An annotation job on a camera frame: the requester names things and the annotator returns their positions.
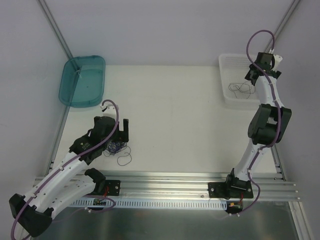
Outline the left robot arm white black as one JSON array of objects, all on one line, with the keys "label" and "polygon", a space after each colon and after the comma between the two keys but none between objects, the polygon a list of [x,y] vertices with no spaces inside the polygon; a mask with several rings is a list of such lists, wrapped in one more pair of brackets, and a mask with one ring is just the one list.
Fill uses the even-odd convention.
[{"label": "left robot arm white black", "polygon": [[32,190],[23,195],[16,193],[9,199],[14,218],[11,239],[15,238],[17,225],[29,237],[38,237],[62,210],[83,196],[107,199],[111,190],[108,180],[89,165],[102,155],[109,144],[128,141],[128,119],[123,119],[123,130],[120,130],[118,117],[94,117],[94,127],[73,142],[57,167]]}]

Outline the white perforated plastic basket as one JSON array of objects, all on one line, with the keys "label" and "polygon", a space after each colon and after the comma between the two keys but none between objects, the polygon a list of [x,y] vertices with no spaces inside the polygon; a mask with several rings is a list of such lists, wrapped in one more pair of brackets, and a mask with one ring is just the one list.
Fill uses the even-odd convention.
[{"label": "white perforated plastic basket", "polygon": [[224,53],[218,57],[223,97],[226,105],[241,110],[256,110],[259,99],[255,87],[245,80],[250,61],[245,54]]}]

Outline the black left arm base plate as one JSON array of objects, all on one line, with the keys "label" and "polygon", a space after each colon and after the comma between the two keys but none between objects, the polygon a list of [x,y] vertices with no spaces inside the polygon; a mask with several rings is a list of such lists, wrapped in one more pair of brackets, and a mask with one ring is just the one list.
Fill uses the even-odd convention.
[{"label": "black left arm base plate", "polygon": [[120,180],[106,180],[102,189],[102,195],[104,197],[119,196],[121,190]]}]

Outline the aluminium frame post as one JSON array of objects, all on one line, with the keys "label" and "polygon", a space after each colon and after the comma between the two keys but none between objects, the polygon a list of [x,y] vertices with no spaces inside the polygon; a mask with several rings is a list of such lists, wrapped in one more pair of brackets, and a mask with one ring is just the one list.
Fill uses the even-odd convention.
[{"label": "aluminium frame post", "polygon": [[57,24],[57,21],[55,20],[55,17],[47,3],[46,0],[37,0],[36,1],[39,5],[39,7],[41,8],[50,28],[52,29],[56,39],[58,40],[64,54],[66,55],[66,57],[68,59],[72,59],[74,56],[63,36],[63,33],[61,32],[58,24]]},{"label": "aluminium frame post", "polygon": [[274,40],[277,42],[277,40],[280,38],[284,30],[286,29],[287,25],[289,24],[290,20],[298,10],[300,4],[303,2],[303,0],[292,0],[289,4],[289,7],[285,11],[284,15],[282,16],[279,24],[277,25],[274,34]]}]

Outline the aluminium mounting rail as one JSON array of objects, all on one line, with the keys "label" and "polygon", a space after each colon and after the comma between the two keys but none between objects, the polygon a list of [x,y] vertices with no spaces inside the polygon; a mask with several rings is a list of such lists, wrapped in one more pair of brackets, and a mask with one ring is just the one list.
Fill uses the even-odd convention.
[{"label": "aluminium mounting rail", "polygon": [[[209,198],[208,183],[223,182],[226,173],[138,172],[103,170],[108,180],[120,181],[121,198],[186,199]],[[260,201],[299,202],[301,194],[293,181],[280,173],[255,173],[260,186]]]}]

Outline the left aluminium frame post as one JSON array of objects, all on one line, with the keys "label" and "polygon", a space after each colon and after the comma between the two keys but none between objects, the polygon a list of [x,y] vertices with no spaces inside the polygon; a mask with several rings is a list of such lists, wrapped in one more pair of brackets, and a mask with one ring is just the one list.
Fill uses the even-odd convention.
[{"label": "left aluminium frame post", "polygon": [[46,0],[37,0],[36,1],[39,5],[39,7],[41,8],[50,28],[52,29],[56,39],[58,40],[64,54],[66,55],[66,57],[68,59],[72,59],[74,56],[63,36],[63,33],[61,32],[58,24],[57,24],[57,21],[55,20],[55,17],[47,3]]}]

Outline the right aluminium frame post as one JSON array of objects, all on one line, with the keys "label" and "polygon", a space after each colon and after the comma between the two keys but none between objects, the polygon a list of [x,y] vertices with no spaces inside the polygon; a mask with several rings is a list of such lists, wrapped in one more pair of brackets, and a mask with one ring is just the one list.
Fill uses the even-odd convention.
[{"label": "right aluminium frame post", "polygon": [[285,11],[284,15],[282,16],[279,24],[277,25],[274,34],[274,40],[277,42],[277,40],[280,38],[284,30],[286,29],[287,25],[289,24],[290,20],[298,10],[300,4],[303,2],[303,0],[292,0],[289,4],[289,7]]}]

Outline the teal plastic bin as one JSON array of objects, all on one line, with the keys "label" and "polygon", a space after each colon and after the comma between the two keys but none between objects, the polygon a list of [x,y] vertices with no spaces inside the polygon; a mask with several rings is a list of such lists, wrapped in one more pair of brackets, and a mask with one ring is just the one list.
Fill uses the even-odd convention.
[{"label": "teal plastic bin", "polygon": [[68,107],[90,108],[100,104],[105,89],[106,61],[98,55],[68,60],[62,71],[58,98]]}]

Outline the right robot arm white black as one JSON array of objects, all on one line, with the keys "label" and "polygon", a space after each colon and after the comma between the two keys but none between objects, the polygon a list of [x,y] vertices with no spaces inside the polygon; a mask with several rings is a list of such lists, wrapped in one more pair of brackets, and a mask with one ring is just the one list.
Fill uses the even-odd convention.
[{"label": "right robot arm white black", "polygon": [[281,141],[291,119],[292,110],[284,106],[277,90],[281,72],[274,70],[275,65],[276,57],[272,53],[259,52],[245,76],[255,87],[259,106],[248,127],[247,148],[226,177],[225,199],[253,198],[252,173],[256,164],[269,148]]}]

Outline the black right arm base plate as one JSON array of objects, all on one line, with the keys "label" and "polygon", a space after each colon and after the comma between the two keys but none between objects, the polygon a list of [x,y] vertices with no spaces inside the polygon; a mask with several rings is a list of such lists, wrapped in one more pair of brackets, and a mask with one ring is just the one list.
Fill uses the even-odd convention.
[{"label": "black right arm base plate", "polygon": [[253,199],[254,194],[249,181],[240,184],[226,182],[209,182],[208,194],[210,198],[221,199]]}]

